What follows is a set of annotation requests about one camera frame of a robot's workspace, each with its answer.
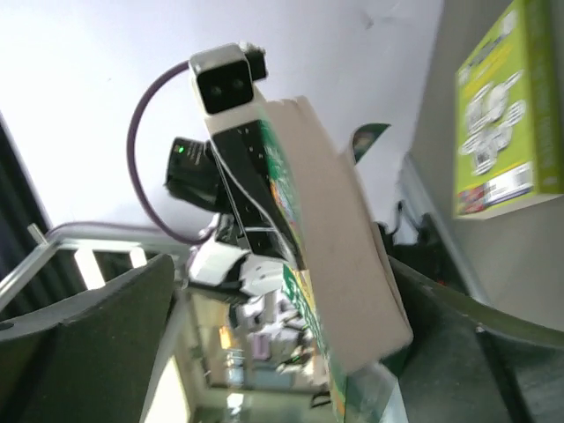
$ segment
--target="camera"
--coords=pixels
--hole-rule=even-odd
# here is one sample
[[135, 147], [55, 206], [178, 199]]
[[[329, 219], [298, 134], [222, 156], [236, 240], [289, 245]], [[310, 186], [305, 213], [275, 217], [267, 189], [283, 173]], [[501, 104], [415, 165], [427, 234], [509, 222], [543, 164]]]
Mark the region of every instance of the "camera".
[[208, 115], [250, 103], [255, 98], [253, 81], [266, 78], [264, 51], [250, 44], [197, 53], [189, 67]]

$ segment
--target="purple cable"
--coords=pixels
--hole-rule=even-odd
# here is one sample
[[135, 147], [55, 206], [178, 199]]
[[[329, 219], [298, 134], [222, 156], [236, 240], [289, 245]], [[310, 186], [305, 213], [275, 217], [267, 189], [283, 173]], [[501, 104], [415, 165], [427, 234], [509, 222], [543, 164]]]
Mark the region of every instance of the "purple cable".
[[139, 173], [137, 171], [137, 162], [135, 160], [135, 142], [137, 140], [137, 131], [139, 130], [139, 124], [143, 113], [147, 109], [149, 102], [152, 97], [157, 93], [157, 91], [163, 87], [168, 81], [170, 81], [175, 76], [187, 71], [189, 68], [188, 62], [178, 63], [176, 66], [167, 70], [160, 77], [158, 77], [150, 86], [147, 91], [141, 97], [141, 100], [137, 104], [133, 116], [131, 117], [130, 128], [127, 132], [127, 167], [130, 173], [131, 184], [137, 195], [139, 203], [143, 207], [146, 215], [156, 226], [162, 230], [166, 235], [170, 236], [172, 239], [189, 245], [199, 245], [203, 244], [213, 234], [213, 228], [209, 230], [200, 238], [189, 238], [188, 236], [180, 235], [172, 230], [167, 224], [160, 218], [157, 212], [152, 208], [143, 186], [141, 185], [141, 180], [139, 179]]

